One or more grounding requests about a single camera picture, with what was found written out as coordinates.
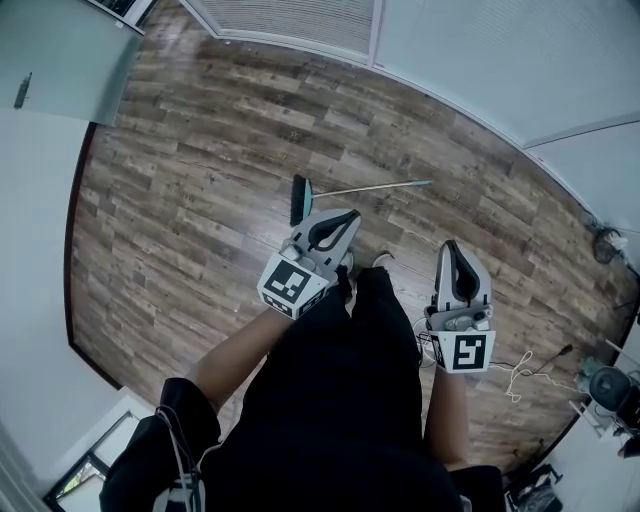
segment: floor plank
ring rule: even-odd
[[[580,206],[491,132],[413,89],[300,51],[212,39],[162,0],[115,128],[99,128],[75,219],[72,301],[79,345],[156,402],[165,378],[264,306],[264,265],[290,234],[294,174],[318,192],[408,179],[429,188],[318,199],[355,207],[359,263],[383,249],[416,321],[433,293],[439,246],[456,238],[493,277],[494,359],[532,365],[572,343],[620,340],[638,288],[621,262],[597,264]],[[571,384],[578,351],[547,370]],[[421,370],[426,416],[433,368]],[[546,379],[469,378],[472,462],[510,468],[550,442],[579,395]],[[246,389],[221,413],[226,425]]]

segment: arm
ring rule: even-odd
[[[464,375],[436,370],[424,437],[430,455],[449,471],[467,467],[469,420]]]
[[[200,359],[187,379],[219,411],[292,323],[269,308]]]

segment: shoe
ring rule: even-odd
[[[375,267],[382,267],[384,268],[387,272],[389,271],[389,264],[394,261],[396,259],[396,257],[391,254],[389,251],[382,251],[375,260],[373,260],[373,263],[371,264],[371,268],[375,268]]]

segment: white wall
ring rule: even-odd
[[[391,0],[375,62],[534,145],[640,119],[639,9],[637,0]]]
[[[634,322],[624,352],[640,361],[640,326]],[[624,356],[616,366],[636,369]],[[619,438],[600,440],[580,418],[545,462],[563,474],[554,489],[567,512],[637,512],[640,510],[640,458],[621,459]]]
[[[550,142],[529,154],[605,224],[640,231],[640,123]],[[622,234],[629,239],[630,262],[640,270],[640,235]]]
[[[65,327],[65,224],[86,128],[0,110],[0,427],[39,492],[117,399],[69,348]]]

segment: leg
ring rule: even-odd
[[[383,267],[364,269],[360,274],[352,319],[356,328],[368,332],[385,351],[401,354],[414,368],[420,366],[420,351],[411,323]]]

